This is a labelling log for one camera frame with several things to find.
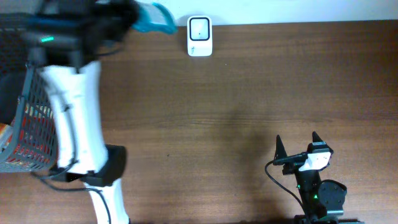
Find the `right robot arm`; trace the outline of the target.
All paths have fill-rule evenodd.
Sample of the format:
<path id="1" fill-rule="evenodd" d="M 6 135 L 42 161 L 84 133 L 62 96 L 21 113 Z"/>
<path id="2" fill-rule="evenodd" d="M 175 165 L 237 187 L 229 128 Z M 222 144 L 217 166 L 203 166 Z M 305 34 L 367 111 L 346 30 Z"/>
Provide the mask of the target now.
<path id="1" fill-rule="evenodd" d="M 299 195 L 294 195 L 303 210 L 294 216 L 294 223 L 360 223 L 356 219 L 341 219 L 344 214 L 347 187 L 335 180 L 321 180 L 320 171 L 330 165 L 333 149 L 316 133 L 307 150 L 289 156 L 280 136 L 276 137 L 275 155 L 269 162 L 282 166 L 283 175 L 294 175 Z"/>

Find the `blue mouthwash bottle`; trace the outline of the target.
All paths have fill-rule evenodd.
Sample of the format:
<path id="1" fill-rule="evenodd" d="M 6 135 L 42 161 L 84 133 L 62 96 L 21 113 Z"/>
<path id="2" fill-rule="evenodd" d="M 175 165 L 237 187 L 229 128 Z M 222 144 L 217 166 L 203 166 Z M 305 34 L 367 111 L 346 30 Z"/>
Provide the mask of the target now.
<path id="1" fill-rule="evenodd" d="M 174 34 L 177 32 L 172 13 L 162 4 L 152 2 L 137 2 L 138 19 L 132 24 L 132 28 L 138 32 L 162 32 Z"/>

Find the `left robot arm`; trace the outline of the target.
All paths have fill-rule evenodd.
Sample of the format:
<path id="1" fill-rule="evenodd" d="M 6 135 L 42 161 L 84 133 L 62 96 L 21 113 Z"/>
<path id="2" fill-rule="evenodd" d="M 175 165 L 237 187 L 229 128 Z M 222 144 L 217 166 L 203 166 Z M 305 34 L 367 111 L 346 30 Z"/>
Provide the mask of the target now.
<path id="1" fill-rule="evenodd" d="M 98 223 L 129 223 L 124 207 L 124 146 L 106 144 L 100 115 L 100 48 L 122 42 L 139 17 L 134 1 L 49 1 L 27 20 L 23 39 L 30 67 L 45 82 L 54 114 L 58 159 L 47 175 L 35 178 L 47 187 L 80 180 L 93 202 Z"/>

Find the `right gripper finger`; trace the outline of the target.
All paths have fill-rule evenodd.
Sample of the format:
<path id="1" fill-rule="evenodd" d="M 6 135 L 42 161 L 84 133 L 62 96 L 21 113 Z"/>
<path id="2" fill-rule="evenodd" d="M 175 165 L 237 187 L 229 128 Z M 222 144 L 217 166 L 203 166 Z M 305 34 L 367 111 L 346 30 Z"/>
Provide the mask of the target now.
<path id="1" fill-rule="evenodd" d="M 283 161 L 287 157 L 285 147 L 279 135 L 276 136 L 276 149 L 274 154 L 274 162 Z"/>
<path id="2" fill-rule="evenodd" d="M 317 134 L 316 131 L 312 132 L 312 143 L 316 143 L 316 142 L 323 142 L 323 140 L 321 139 L 321 137 Z"/>

